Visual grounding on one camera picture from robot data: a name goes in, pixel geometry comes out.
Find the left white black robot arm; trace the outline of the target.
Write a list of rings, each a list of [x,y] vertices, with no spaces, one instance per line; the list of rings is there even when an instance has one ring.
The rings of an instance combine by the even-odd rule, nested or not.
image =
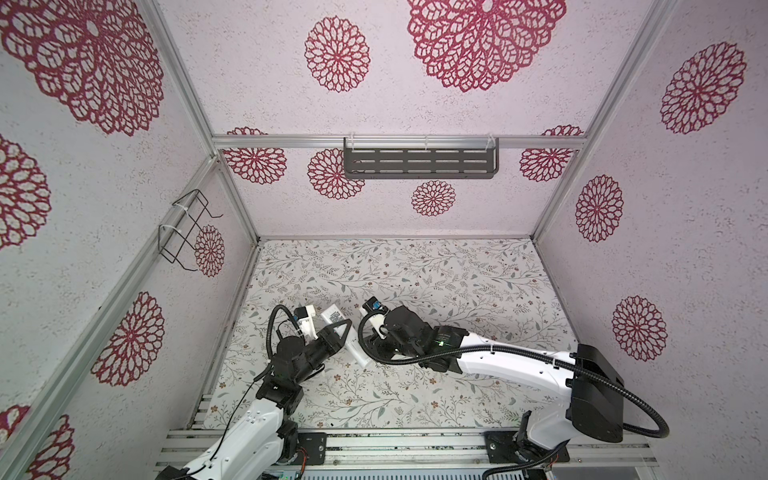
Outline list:
[[[320,371],[326,360],[345,347],[352,322],[329,324],[307,341],[280,339],[265,372],[256,377],[259,389],[245,413],[228,422],[221,437],[181,468],[165,467],[159,479],[259,479],[276,463],[293,460],[298,427],[290,419],[304,392],[302,383]]]

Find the white remote control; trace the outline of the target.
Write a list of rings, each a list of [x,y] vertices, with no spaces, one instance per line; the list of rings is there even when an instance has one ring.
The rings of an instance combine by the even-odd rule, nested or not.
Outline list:
[[[326,325],[330,325],[343,319],[348,319],[335,304],[331,304],[328,308],[323,310],[320,316]],[[358,334],[354,325],[352,326],[352,330],[349,333],[344,348],[354,358],[354,360],[361,368],[367,368],[372,362],[370,357],[364,353],[362,347],[360,346]]]

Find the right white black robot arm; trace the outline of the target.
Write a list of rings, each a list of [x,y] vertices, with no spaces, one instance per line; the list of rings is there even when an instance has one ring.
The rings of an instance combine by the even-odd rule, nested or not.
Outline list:
[[[523,450],[552,450],[578,435],[605,443],[623,441],[622,395],[553,364],[561,360],[623,386],[615,368],[592,346],[580,344],[574,352],[543,351],[545,359],[540,361],[531,357],[532,349],[525,348],[521,355],[505,353],[503,343],[464,328],[433,327],[405,306],[390,310],[370,298],[360,313],[360,327],[372,327],[361,337],[362,348],[379,363],[414,359],[434,372],[488,376],[549,394],[545,409],[527,412],[520,420],[516,442]]]

